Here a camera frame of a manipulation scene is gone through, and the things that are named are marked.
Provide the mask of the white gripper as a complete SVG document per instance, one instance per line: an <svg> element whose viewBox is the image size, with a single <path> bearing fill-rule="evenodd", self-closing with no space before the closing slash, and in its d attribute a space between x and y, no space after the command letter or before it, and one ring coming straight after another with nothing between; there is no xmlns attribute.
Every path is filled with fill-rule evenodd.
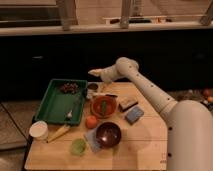
<svg viewBox="0 0 213 171"><path fill-rule="evenodd" d="M93 76L100 76L101 80L105 83L111 83L120 78L120 74L117 71L117 68L115 65L106 67L103 70L102 69L92 69L92 70L88 71L88 74L93 75Z"/></svg>

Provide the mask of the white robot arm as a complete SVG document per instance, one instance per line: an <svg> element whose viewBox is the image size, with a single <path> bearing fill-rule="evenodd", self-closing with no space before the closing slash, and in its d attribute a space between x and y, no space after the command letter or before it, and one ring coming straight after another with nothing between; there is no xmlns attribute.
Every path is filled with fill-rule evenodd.
<svg viewBox="0 0 213 171"><path fill-rule="evenodd" d="M104 83L129 79L165 122L167 171L213 171L213 115L194 100L177 101L139 72L139 64L120 57L114 65L91 69Z"/></svg>

